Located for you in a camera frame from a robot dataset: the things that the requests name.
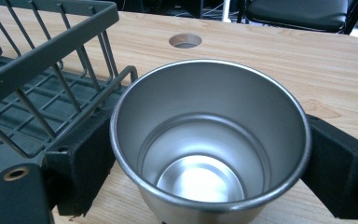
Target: metal cup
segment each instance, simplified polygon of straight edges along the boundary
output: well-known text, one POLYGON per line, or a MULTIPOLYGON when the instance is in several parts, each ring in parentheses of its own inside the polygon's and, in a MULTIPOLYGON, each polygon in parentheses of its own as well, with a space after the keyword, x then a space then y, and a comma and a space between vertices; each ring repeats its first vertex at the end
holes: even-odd
POLYGON ((117 161, 167 224, 246 223, 289 190, 310 157, 298 101, 249 67, 214 60, 136 80, 111 119, 117 161))

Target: black chair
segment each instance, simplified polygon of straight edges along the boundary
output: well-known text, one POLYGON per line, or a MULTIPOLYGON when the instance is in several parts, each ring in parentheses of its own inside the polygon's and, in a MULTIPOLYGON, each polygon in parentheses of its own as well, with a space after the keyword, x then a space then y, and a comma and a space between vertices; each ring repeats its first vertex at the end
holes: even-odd
POLYGON ((358 20, 358 0, 241 0, 245 16, 272 26, 350 34, 358 20))

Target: hole in table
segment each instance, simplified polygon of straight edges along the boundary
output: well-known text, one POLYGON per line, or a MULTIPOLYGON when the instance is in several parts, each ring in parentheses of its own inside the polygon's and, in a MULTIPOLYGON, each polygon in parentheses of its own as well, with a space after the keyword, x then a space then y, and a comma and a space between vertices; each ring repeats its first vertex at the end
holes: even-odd
POLYGON ((202 39, 199 35, 194 35, 191 33, 173 35, 170 38, 170 44, 179 49, 191 49, 200 45, 202 39))

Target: black holder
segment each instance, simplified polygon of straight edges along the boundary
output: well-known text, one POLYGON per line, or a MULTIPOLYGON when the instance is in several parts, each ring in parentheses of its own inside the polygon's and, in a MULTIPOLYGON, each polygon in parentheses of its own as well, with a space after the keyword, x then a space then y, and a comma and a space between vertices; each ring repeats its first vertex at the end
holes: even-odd
MULTIPOLYGON (((115 161, 110 114, 102 111, 77 125, 48 151, 43 167, 21 164, 2 171, 0 224, 50 223, 55 205, 61 215, 85 215, 115 161), (19 167, 27 175, 3 178, 19 167)), ((358 140, 313 116, 309 122, 313 151, 301 179, 334 217, 358 219, 358 140)))

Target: brass grommet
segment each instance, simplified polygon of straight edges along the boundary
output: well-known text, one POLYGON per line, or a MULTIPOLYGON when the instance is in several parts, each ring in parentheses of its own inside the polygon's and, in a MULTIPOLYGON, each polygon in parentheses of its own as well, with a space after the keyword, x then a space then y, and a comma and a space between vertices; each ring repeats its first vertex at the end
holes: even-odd
POLYGON ((30 169, 28 167, 18 167, 16 169, 10 170, 4 175, 5 181, 13 181, 23 178, 24 176, 30 173, 30 169))

